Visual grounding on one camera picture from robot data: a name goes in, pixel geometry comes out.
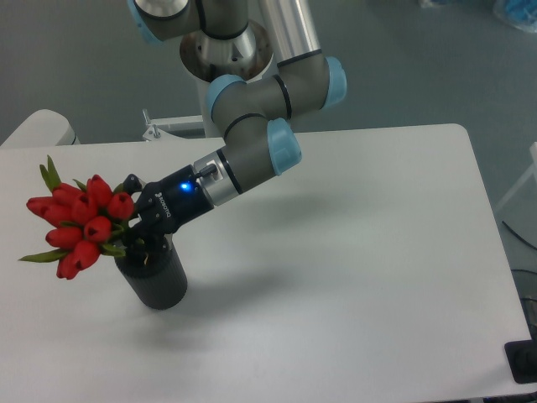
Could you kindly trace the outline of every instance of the gray floor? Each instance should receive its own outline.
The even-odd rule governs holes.
[[[295,131],[459,123],[494,205],[537,141],[537,34],[503,24],[492,5],[311,0],[324,53],[340,59],[349,88],[342,105],[297,119]],[[43,108],[85,144],[140,140],[144,107],[154,118],[199,113],[178,46],[147,46],[124,1],[0,0],[0,143]],[[537,243],[537,222],[526,220],[537,197],[524,197],[506,214]],[[537,270],[534,252],[502,235],[511,265]],[[535,293],[533,276],[515,277]]]

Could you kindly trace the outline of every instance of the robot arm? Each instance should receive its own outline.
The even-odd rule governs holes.
[[[143,32],[158,40],[201,29],[220,45],[248,29],[244,0],[128,1]],[[134,227],[141,238],[174,233],[298,164],[300,146],[286,120],[345,96],[345,72],[336,59],[322,54],[308,2],[259,2],[279,74],[250,83],[239,76],[218,76],[209,86],[206,105],[226,145],[159,182],[143,186],[130,176],[131,192],[142,190],[140,222]]]

